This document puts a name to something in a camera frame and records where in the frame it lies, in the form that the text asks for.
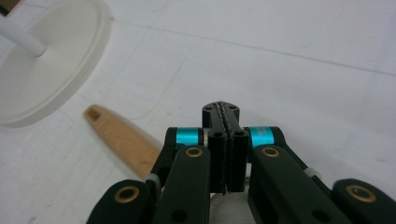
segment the blue band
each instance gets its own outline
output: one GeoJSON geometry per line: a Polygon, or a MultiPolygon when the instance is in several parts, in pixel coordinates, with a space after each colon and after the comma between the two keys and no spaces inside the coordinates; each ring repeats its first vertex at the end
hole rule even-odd
{"type": "Polygon", "coordinates": [[[198,128],[177,128],[176,143],[185,146],[198,145],[198,128]]]}
{"type": "Polygon", "coordinates": [[[273,144],[274,135],[270,127],[248,127],[250,129],[251,144],[253,148],[259,145],[273,144]]]}

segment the white table surface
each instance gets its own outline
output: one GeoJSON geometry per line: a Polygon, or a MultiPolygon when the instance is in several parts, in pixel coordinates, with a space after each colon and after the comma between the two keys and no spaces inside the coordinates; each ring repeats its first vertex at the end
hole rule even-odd
{"type": "MultiPolygon", "coordinates": [[[[58,1],[25,0],[9,19],[23,27],[58,1]]],[[[223,100],[241,126],[279,126],[329,187],[353,177],[396,199],[395,1],[106,2],[110,39],[81,89],[36,124],[0,126],[0,223],[85,223],[137,178],[83,119],[92,104],[160,145],[223,100]]]]}

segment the wooden handle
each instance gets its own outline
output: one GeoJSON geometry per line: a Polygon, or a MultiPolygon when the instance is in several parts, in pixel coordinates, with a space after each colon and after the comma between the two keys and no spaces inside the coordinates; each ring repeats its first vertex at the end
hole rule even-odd
{"type": "Polygon", "coordinates": [[[99,105],[88,107],[84,117],[110,149],[141,179],[151,172],[160,150],[143,134],[99,105]]]}

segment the white disc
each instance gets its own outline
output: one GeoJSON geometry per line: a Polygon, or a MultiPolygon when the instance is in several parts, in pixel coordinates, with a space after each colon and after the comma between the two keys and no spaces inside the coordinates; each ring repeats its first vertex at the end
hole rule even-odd
{"type": "Polygon", "coordinates": [[[13,46],[0,66],[0,123],[21,127],[59,108],[99,61],[110,32],[100,0],[63,1],[25,30],[47,46],[34,57],[13,46]]]}

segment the white rod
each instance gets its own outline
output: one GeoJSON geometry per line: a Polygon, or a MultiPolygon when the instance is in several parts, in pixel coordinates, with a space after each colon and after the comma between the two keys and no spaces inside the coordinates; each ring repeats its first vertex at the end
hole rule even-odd
{"type": "Polygon", "coordinates": [[[45,45],[25,33],[17,25],[8,21],[4,16],[0,17],[0,35],[29,51],[36,57],[41,56],[46,51],[45,45]]]}

